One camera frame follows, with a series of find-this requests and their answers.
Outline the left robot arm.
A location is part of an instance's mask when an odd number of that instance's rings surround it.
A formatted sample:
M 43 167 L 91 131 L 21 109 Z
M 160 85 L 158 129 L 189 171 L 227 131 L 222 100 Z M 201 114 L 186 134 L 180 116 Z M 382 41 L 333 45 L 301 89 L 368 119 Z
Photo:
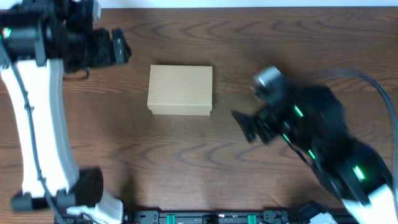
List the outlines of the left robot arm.
M 128 63 L 121 29 L 95 29 L 101 5 L 22 1 L 1 14 L 1 78 L 16 117 L 22 188 L 15 212 L 51 209 L 56 223 L 126 223 L 122 201 L 104 189 L 99 167 L 74 160 L 63 104 L 66 74 Z

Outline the brown cardboard box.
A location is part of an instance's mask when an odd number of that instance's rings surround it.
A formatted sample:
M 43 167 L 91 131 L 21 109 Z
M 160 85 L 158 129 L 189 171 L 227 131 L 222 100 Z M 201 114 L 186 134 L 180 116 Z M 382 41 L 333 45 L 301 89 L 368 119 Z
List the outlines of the brown cardboard box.
M 151 65 L 147 107 L 156 115 L 209 116 L 213 67 Z

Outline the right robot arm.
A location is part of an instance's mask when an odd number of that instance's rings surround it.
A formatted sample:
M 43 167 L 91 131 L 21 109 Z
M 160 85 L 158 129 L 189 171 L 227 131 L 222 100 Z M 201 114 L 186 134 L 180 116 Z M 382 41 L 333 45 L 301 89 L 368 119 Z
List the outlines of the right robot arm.
M 248 142 L 283 138 L 319 183 L 358 223 L 397 223 L 392 174 L 380 155 L 349 133 L 344 109 L 325 86 L 259 88 L 267 103 L 253 114 L 233 110 Z

